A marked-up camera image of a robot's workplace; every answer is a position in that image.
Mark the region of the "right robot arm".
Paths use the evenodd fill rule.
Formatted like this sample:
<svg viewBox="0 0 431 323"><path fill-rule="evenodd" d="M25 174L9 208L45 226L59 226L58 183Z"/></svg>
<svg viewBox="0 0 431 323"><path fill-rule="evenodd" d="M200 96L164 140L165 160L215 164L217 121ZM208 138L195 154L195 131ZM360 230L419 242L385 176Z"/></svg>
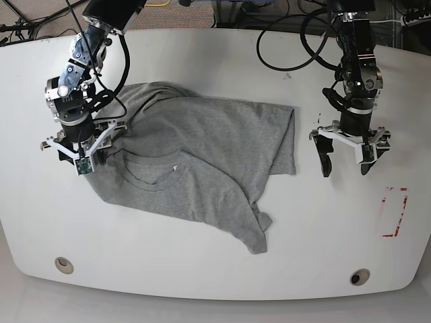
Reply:
<svg viewBox="0 0 431 323"><path fill-rule="evenodd" d="M55 148L59 159L71 163L79 175L95 172L96 167L105 162L103 150L112 145L114 132L126 127L121 120L124 114L95 114L119 100L118 94L125 85L131 62L125 33L144 5L142 0L89 2L83 12L87 28L81 29L73 39L62 74L47 82L46 104L62 129L56 137L42 142L41 148ZM100 72L106 49L112 43L111 34L119 37L125 67L114 90L103 87L98 92L96 86L102 84Z"/></svg>

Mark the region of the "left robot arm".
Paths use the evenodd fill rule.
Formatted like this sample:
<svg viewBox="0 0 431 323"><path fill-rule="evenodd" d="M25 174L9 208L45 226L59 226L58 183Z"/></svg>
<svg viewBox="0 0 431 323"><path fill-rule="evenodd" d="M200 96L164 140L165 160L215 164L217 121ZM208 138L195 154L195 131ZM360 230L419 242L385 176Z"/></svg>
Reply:
<svg viewBox="0 0 431 323"><path fill-rule="evenodd" d="M374 55L375 37L370 20L363 15L375 10L373 1L328 1L329 11L340 18L337 43L343 51L335 81L342 83L345 94L334 87L323 95L340 117L326 127L318 127L309 137L316 145L324 177L332 171L333 142L352 147L362 175L366 175L381 155L390 149L391 133L385 127L372 129L370 121L376 99L383 88L383 77Z"/></svg>

